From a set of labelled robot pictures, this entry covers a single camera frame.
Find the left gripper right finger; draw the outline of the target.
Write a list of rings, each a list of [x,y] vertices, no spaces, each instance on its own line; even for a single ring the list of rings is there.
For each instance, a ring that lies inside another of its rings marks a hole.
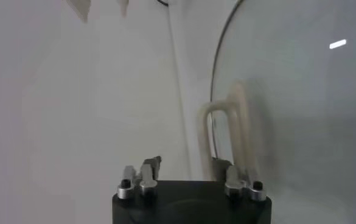
[[[267,199],[263,182],[257,178],[243,175],[237,166],[225,159],[213,158],[212,168],[217,181],[223,181],[226,196],[234,201],[246,197],[252,201],[262,202]]]

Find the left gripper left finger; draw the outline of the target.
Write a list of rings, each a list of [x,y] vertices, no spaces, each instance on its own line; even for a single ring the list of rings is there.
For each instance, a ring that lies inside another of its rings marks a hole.
[[[139,173],[133,166],[125,166],[116,195],[121,200],[134,198],[139,191],[142,196],[155,195],[162,158],[155,156],[144,160]]]

